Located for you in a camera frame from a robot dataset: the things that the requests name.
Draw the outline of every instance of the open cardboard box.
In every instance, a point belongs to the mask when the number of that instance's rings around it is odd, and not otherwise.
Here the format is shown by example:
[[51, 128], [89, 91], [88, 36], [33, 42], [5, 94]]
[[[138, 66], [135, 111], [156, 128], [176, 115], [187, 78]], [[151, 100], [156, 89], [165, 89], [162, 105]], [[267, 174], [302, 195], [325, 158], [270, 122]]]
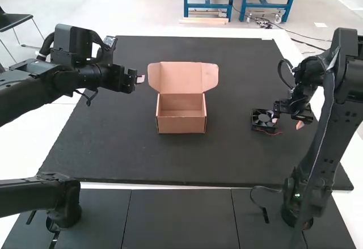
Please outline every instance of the open cardboard box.
[[147, 67], [149, 85], [159, 92], [159, 133], [205, 133], [204, 92], [218, 84], [218, 66], [196, 62], [160, 62]]

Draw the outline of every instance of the black chair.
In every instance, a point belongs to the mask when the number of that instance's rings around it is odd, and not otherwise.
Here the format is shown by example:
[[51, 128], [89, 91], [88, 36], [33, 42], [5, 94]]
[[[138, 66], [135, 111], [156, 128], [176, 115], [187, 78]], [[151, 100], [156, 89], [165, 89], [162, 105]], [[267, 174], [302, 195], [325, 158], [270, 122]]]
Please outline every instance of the black chair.
[[[43, 35], [41, 34], [37, 24], [35, 23], [35, 21], [33, 19], [33, 15], [7, 14], [4, 12], [4, 10], [1, 7], [0, 7], [0, 32], [6, 32], [8, 29], [12, 29], [14, 31], [16, 40], [18, 41], [19, 45], [21, 45], [22, 47], [37, 48], [37, 47], [21, 44], [18, 39], [18, 36], [16, 35], [16, 32], [14, 30], [14, 27], [16, 27], [30, 19], [33, 20], [33, 23], [34, 23], [36, 29], [38, 30], [41, 38], [44, 40]], [[16, 63], [15, 58], [11, 55], [10, 51], [7, 49], [7, 47], [5, 46], [5, 44], [3, 43], [3, 41], [1, 39], [0, 39], [0, 42], [4, 46], [4, 48], [7, 50], [7, 52], [10, 54], [10, 56], [14, 60], [14, 62]]]

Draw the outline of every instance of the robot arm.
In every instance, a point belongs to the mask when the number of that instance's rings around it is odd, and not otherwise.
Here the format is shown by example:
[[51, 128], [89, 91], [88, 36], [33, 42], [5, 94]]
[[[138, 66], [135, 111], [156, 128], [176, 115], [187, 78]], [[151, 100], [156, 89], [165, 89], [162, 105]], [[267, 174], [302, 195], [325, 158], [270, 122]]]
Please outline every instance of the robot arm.
[[282, 113], [309, 123], [305, 113], [318, 86], [323, 86], [325, 97], [311, 146], [283, 187], [281, 215], [295, 227], [296, 240], [301, 230], [311, 228], [314, 217], [323, 215], [339, 162], [363, 120], [363, 37], [338, 28], [329, 50], [303, 60], [292, 71], [296, 87], [289, 99], [275, 102], [277, 113], [283, 104]]
[[[96, 58], [91, 58], [92, 43], [101, 46]], [[63, 95], [72, 96], [78, 88], [133, 92], [143, 77], [136, 70], [125, 73], [123, 66], [113, 64], [116, 43], [115, 37], [107, 36], [102, 41], [93, 31], [57, 25], [45, 39], [37, 59], [0, 73], [0, 126]], [[50, 63], [45, 62], [48, 54]]]

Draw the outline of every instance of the black mat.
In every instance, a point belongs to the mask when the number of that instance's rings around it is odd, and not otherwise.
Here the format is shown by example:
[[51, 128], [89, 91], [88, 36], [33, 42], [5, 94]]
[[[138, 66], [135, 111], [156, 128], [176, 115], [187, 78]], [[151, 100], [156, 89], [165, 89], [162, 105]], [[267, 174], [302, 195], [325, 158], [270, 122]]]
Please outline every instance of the black mat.
[[[140, 74], [159, 61], [220, 67], [218, 86], [206, 93], [206, 134], [159, 135], [157, 93], [147, 81], [130, 95], [100, 90], [91, 107], [78, 103], [40, 171], [97, 182], [279, 187], [316, 129], [313, 123], [296, 131], [283, 116], [283, 134], [251, 131], [252, 108], [287, 97], [277, 75], [281, 57], [272, 40], [121, 36], [114, 62]], [[353, 189], [341, 166], [335, 189]]]
[[[265, 223], [261, 209], [250, 200], [249, 189], [231, 191], [241, 248], [289, 248], [293, 229], [281, 217], [281, 194], [254, 191], [254, 200], [267, 210], [269, 223]], [[330, 197], [324, 215], [315, 218], [312, 228], [304, 233], [307, 246], [301, 235], [295, 249], [356, 248], [333, 197]]]
[[230, 190], [133, 190], [122, 248], [239, 248]]
[[[292, 228], [282, 222], [282, 195], [255, 191], [269, 224], [249, 198], [249, 189], [81, 190], [81, 221], [54, 234], [44, 211], [30, 225], [21, 214], [3, 249], [286, 249]], [[330, 198], [322, 218], [305, 231], [309, 249], [355, 249]], [[295, 249], [306, 249], [301, 239]]]
[[120, 249], [130, 196], [130, 190], [82, 189], [81, 220], [57, 238], [45, 227], [45, 211], [38, 211], [30, 225], [26, 225], [30, 212], [22, 213], [2, 249]]

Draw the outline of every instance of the black computer fan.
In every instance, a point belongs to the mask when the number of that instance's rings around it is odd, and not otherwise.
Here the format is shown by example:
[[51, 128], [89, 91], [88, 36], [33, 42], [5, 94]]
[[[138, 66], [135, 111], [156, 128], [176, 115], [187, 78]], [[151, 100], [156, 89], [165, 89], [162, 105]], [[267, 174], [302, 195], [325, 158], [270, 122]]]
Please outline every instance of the black computer fan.
[[252, 109], [252, 130], [274, 133], [277, 129], [276, 120], [271, 110]]

